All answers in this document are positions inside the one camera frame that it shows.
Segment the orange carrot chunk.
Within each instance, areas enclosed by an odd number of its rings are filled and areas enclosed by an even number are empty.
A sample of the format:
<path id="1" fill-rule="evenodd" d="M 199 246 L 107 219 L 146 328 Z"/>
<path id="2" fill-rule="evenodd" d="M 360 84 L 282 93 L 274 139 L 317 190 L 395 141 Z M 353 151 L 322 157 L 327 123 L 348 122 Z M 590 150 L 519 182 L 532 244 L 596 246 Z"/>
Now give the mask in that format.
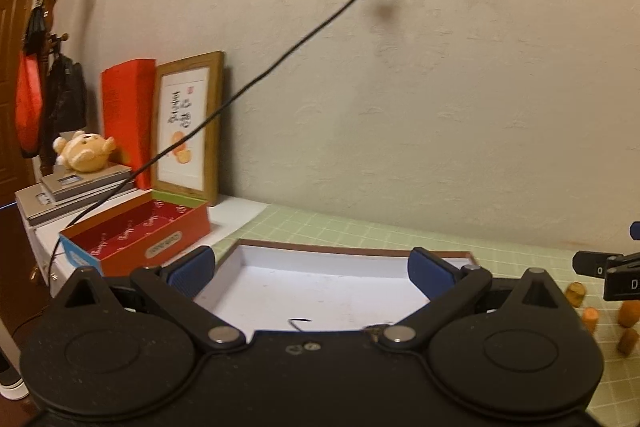
<path id="1" fill-rule="evenodd" d="M 590 335 L 593 335 L 596 331 L 599 319 L 600 313 L 596 308 L 588 307 L 582 311 L 582 324 L 584 324 Z"/>

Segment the white shallow box brown rim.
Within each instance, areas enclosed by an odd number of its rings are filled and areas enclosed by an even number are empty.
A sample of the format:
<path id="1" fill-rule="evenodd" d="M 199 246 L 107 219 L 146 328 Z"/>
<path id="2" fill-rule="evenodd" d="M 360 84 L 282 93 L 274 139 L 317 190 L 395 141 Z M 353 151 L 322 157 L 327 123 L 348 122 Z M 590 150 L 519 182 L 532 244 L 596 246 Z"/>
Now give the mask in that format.
<path id="1" fill-rule="evenodd" d="M 394 324 L 428 303 L 409 251 L 239 239 L 194 298 L 250 338 L 257 331 L 353 331 Z"/>

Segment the plush teddy bear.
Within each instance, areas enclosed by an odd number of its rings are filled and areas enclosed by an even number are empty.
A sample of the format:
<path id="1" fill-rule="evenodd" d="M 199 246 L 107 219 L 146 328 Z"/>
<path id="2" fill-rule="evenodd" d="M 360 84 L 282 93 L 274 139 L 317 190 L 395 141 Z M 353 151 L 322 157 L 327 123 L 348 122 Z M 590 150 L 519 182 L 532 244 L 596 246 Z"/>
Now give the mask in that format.
<path id="1" fill-rule="evenodd" d="M 70 140 L 58 136 L 53 142 L 56 163 L 67 170 L 81 173 L 97 172 L 105 168 L 116 148 L 115 139 L 78 130 Z"/>

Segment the wooden framed picture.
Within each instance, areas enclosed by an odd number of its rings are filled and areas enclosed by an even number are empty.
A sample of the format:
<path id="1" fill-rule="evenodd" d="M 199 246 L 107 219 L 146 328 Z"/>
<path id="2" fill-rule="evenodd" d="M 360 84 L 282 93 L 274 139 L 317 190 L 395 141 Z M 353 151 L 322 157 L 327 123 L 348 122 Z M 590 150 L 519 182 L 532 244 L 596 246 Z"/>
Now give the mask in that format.
<path id="1" fill-rule="evenodd" d="M 221 106 L 224 54 L 214 51 L 157 66 L 151 154 L 155 190 L 214 205 L 218 198 L 219 122 L 195 128 Z"/>

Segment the red open gift box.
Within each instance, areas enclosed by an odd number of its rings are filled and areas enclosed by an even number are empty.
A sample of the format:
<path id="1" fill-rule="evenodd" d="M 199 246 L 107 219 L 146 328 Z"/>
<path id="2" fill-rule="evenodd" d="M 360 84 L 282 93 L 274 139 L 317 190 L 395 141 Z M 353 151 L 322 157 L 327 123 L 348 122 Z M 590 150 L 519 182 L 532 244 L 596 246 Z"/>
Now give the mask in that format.
<path id="1" fill-rule="evenodd" d="M 64 255 L 104 277 L 157 267 L 212 231 L 207 209 L 204 200 L 144 193 L 63 230 Z"/>

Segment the white cabinet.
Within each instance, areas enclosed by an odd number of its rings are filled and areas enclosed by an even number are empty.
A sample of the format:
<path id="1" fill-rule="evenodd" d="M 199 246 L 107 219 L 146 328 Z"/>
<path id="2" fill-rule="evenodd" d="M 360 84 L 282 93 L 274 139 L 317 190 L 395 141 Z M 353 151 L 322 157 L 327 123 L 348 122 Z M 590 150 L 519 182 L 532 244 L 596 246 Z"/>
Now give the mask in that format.
<path id="1" fill-rule="evenodd" d="M 56 295 L 75 270 L 75 265 L 68 262 L 65 257 L 63 246 L 55 247 L 58 243 L 58 236 L 70 224 L 70 221 L 73 221 L 84 210 L 85 207 L 82 207 L 48 222 L 40 223 L 40 225 L 30 225 L 24 217 L 24 212 L 21 209 L 18 210 L 38 270 L 52 297 Z"/>

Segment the red hanging bag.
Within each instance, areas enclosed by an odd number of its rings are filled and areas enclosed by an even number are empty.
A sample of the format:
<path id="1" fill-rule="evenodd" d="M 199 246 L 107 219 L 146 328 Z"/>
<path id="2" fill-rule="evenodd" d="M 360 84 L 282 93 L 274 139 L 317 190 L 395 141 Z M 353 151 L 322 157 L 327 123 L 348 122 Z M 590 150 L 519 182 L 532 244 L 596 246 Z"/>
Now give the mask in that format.
<path id="1" fill-rule="evenodd" d="M 33 158 L 40 149 L 43 97 L 39 59 L 46 44 L 47 27 L 41 5 L 30 12 L 18 56 L 14 124 L 18 146 L 24 158 Z"/>

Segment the black hanging bag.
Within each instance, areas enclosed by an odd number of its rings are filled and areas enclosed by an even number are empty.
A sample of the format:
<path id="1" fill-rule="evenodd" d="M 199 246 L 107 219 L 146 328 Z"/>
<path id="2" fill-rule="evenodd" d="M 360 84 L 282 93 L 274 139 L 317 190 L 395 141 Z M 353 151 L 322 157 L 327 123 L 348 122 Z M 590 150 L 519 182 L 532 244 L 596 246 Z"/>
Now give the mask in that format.
<path id="1" fill-rule="evenodd" d="M 49 122 L 55 134 L 87 124 L 87 88 L 82 66 L 60 53 L 49 72 Z"/>

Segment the grey digital scale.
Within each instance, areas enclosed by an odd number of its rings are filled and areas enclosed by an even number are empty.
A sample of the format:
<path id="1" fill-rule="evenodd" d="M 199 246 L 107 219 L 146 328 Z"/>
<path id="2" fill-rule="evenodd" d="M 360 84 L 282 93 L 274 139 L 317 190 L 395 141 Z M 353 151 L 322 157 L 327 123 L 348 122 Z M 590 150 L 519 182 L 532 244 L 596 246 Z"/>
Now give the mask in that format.
<path id="1" fill-rule="evenodd" d="M 35 185 L 15 193 L 16 205 L 22 217 L 31 226 L 42 225 L 81 207 L 96 202 L 122 180 L 131 169 L 123 165 L 108 164 L 92 173 L 80 173 L 56 166 Z"/>

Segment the brown wooden door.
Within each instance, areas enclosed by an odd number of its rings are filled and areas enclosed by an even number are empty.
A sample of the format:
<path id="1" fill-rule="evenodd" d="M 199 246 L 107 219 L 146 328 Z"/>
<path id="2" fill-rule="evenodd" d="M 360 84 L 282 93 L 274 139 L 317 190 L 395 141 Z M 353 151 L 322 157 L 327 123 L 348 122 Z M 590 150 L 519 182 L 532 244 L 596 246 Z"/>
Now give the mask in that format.
<path id="1" fill-rule="evenodd" d="M 35 183 L 34 164 L 22 156 L 14 129 L 18 54 L 32 0 L 1 0 L 1 322 L 21 346 L 48 301 L 15 193 Z"/>

